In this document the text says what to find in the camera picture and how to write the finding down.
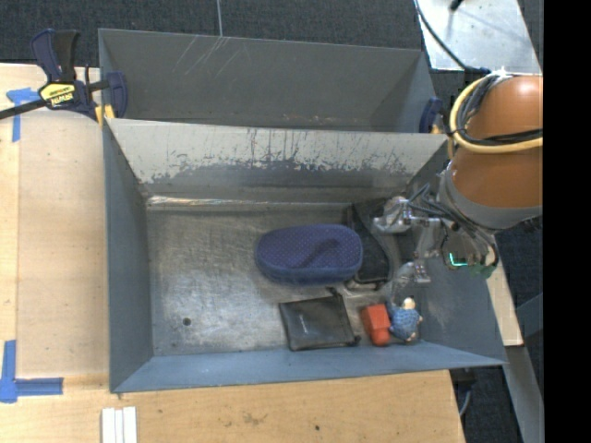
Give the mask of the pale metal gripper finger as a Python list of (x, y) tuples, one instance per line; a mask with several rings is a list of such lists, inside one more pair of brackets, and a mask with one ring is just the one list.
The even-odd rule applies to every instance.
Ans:
[(431, 283), (425, 260), (404, 263), (394, 272), (391, 281), (391, 303), (402, 305), (407, 298), (415, 299), (420, 290)]
[(413, 209), (407, 198), (396, 196), (388, 199), (380, 216), (372, 224), (382, 233), (405, 233), (415, 220)]

